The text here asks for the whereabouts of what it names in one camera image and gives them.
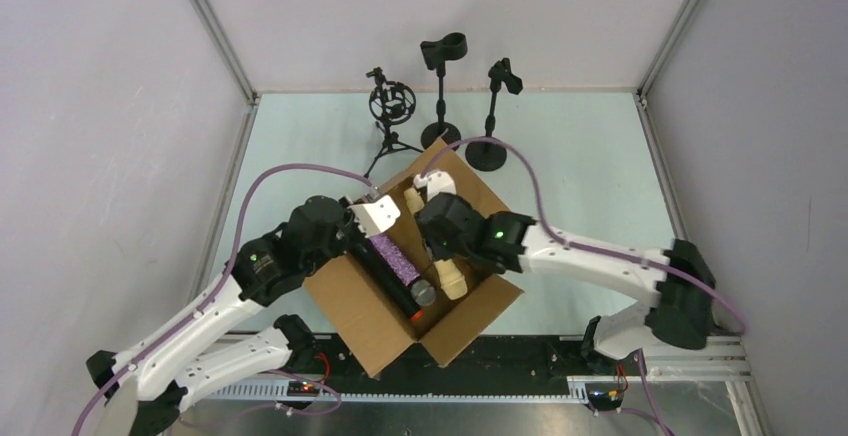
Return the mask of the purple glitter microphone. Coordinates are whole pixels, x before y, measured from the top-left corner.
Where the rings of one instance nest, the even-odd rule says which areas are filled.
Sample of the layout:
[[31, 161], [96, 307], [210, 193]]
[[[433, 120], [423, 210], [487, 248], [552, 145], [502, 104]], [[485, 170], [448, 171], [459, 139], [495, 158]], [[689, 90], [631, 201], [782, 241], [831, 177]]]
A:
[[394, 271], [403, 288], [416, 304], [428, 307], [436, 302], [434, 286], [421, 275], [421, 272], [387, 234], [373, 236], [369, 241]]

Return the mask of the black tripod shock mount stand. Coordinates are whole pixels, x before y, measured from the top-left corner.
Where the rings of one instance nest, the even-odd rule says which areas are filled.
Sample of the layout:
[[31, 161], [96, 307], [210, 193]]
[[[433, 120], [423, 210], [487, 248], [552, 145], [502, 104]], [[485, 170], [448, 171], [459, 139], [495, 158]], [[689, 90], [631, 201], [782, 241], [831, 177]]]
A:
[[381, 158], [408, 150], [417, 153], [423, 150], [402, 142], [399, 133], [394, 130], [395, 126], [406, 123], [413, 116], [417, 105], [414, 91], [402, 82], [389, 80], [381, 67], [373, 68], [366, 77], [374, 82], [368, 99], [369, 111], [375, 127], [382, 133], [380, 150], [364, 174], [368, 178]]

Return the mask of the brown cardboard box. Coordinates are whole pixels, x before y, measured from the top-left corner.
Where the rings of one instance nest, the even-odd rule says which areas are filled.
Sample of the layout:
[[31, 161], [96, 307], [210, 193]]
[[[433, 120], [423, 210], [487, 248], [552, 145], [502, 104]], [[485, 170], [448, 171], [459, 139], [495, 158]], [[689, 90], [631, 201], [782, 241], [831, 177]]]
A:
[[[458, 194], [484, 216], [507, 207], [441, 140], [381, 186], [381, 192], [389, 195], [400, 210], [387, 236], [426, 280], [436, 284], [436, 270], [404, 196], [413, 176], [425, 169], [446, 171], [455, 181]], [[422, 344], [439, 366], [446, 367], [523, 293], [501, 275], [476, 270], [461, 260], [455, 264], [467, 282], [467, 294], [451, 301], [439, 292], [435, 303], [423, 308], [417, 319], [405, 316], [348, 255], [323, 266], [306, 280], [305, 288], [369, 376], [376, 376], [415, 343]]]

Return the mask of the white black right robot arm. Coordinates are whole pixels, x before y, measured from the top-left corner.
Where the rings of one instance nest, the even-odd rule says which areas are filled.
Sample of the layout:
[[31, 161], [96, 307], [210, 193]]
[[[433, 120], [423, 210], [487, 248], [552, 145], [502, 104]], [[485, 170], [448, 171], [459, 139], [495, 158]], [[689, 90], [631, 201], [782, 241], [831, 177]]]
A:
[[713, 328], [715, 279], [699, 250], [675, 240], [640, 252], [554, 229], [530, 216], [483, 216], [456, 194], [439, 193], [411, 213], [440, 275], [460, 276], [462, 260], [484, 274], [550, 274], [574, 278], [633, 299], [630, 306], [587, 324], [582, 356], [592, 364], [622, 361], [665, 344], [706, 348]]

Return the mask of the beige microphone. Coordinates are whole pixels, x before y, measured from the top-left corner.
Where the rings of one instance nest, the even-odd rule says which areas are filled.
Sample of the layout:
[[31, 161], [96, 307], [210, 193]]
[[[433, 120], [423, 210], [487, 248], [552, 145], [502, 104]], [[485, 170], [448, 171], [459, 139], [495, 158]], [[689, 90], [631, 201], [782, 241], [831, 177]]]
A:
[[[415, 216], [424, 208], [424, 200], [414, 187], [409, 187], [404, 191], [404, 197], [410, 213]], [[451, 259], [437, 260], [434, 255], [431, 260], [436, 273], [438, 274], [439, 286], [445, 296], [456, 301], [464, 297], [468, 292], [465, 276], [457, 268]]]

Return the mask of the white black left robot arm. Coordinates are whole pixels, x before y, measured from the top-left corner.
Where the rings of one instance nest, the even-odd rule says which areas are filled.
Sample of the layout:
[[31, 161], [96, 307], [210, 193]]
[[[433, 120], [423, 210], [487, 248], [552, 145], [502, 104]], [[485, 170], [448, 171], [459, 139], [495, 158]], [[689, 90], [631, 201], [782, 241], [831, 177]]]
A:
[[158, 435], [223, 387], [266, 371], [309, 366], [316, 340], [297, 315], [282, 315], [224, 349], [208, 349], [354, 244], [390, 228], [398, 215], [393, 204], [313, 196], [288, 221], [240, 246], [225, 270], [163, 327], [130, 349], [90, 356], [87, 369], [108, 407], [130, 412], [118, 434]]

